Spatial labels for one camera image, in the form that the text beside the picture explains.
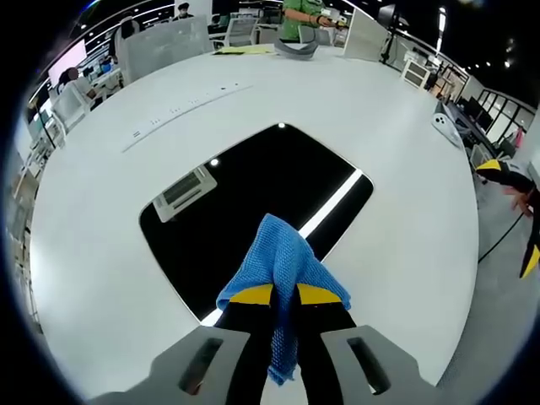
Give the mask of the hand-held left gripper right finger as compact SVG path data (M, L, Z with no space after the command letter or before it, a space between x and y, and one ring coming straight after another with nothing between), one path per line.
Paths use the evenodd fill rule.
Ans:
M294 289L297 363L309 404L420 404L418 362L374 328L359 327L333 292Z

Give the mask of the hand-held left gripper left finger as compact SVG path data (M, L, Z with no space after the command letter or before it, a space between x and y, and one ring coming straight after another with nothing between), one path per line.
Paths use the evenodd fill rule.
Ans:
M147 378L91 404L258 404L272 358L275 288L235 294L212 327L200 326L157 356Z

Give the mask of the person's right hand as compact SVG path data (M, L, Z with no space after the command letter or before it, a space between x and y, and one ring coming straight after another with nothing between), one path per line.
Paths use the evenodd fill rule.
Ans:
M515 188L507 186L504 189L505 195L512 196L511 209L519 210L525 217L532 217L532 210L529 208L529 199L532 195L531 192L523 193L517 191Z

